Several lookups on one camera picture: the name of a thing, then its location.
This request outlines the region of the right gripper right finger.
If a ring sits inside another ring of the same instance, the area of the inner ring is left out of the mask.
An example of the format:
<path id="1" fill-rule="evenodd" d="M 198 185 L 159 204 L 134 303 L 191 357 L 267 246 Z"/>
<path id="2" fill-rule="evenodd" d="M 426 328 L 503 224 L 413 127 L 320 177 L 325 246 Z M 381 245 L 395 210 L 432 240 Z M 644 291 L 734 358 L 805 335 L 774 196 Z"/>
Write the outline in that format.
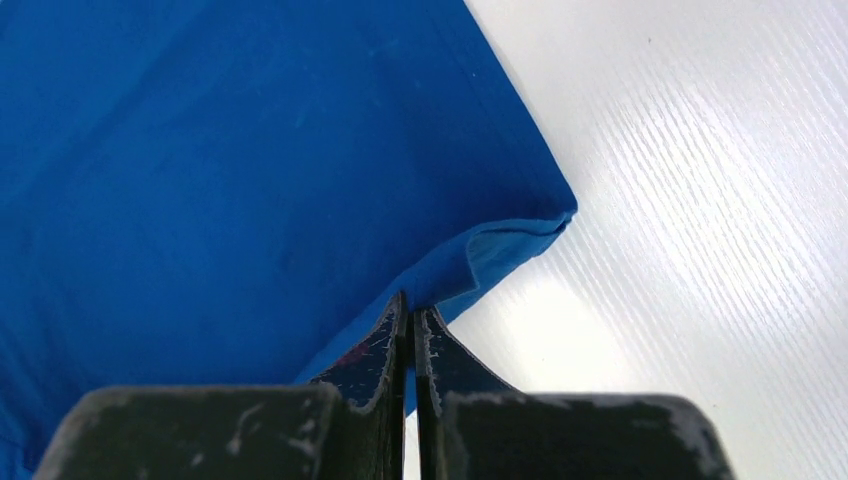
<path id="1" fill-rule="evenodd" d="M 424 479 L 731 479 L 713 424 L 655 394 L 529 394 L 487 368 L 439 311 L 413 314 Z"/>

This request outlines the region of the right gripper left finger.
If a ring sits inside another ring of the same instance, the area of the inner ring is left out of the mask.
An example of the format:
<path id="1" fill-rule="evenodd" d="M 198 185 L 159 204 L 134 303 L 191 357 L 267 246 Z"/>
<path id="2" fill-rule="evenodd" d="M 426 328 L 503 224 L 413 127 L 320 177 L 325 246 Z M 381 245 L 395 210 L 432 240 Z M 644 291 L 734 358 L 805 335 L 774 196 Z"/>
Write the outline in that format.
<path id="1" fill-rule="evenodd" d="M 408 309 L 301 385 L 110 387 L 65 416 L 39 479 L 399 479 Z"/>

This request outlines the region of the blue printed t-shirt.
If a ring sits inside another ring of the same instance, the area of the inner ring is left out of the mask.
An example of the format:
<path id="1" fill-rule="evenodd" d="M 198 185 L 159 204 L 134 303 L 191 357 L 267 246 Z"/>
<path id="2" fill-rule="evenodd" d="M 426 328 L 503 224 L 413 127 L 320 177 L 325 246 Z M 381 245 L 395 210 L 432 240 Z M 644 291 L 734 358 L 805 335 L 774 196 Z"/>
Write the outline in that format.
<path id="1" fill-rule="evenodd" d="M 461 1 L 1 5 L 1 475 L 111 385 L 286 384 L 577 209 Z"/>

